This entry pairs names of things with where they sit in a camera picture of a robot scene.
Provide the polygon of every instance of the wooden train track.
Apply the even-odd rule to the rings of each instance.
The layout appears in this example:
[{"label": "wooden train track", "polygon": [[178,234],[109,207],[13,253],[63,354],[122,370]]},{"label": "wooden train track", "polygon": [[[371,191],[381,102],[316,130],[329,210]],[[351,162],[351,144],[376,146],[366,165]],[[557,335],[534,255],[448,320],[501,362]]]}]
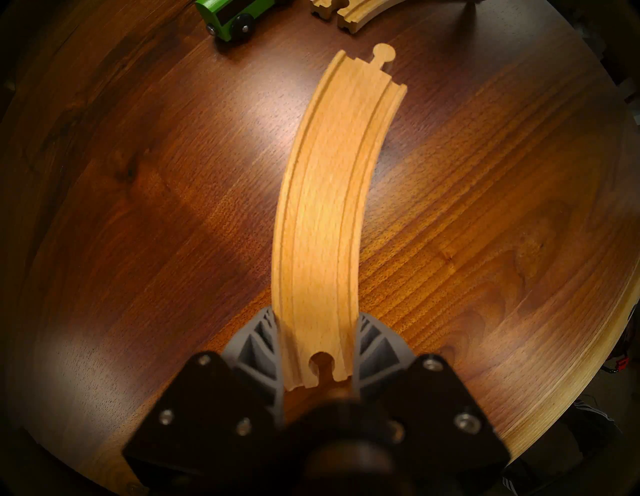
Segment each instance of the wooden train track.
[{"label": "wooden train track", "polygon": [[311,12],[329,20],[338,11],[338,27],[356,33],[379,13],[404,0],[310,0]]},{"label": "wooden train track", "polygon": [[278,319],[284,385],[317,385],[311,357],[334,360],[346,379],[358,319],[358,261],[371,174],[406,93],[382,68],[385,44],[370,63],[338,52],[303,117],[287,163],[273,238],[271,292]]}]

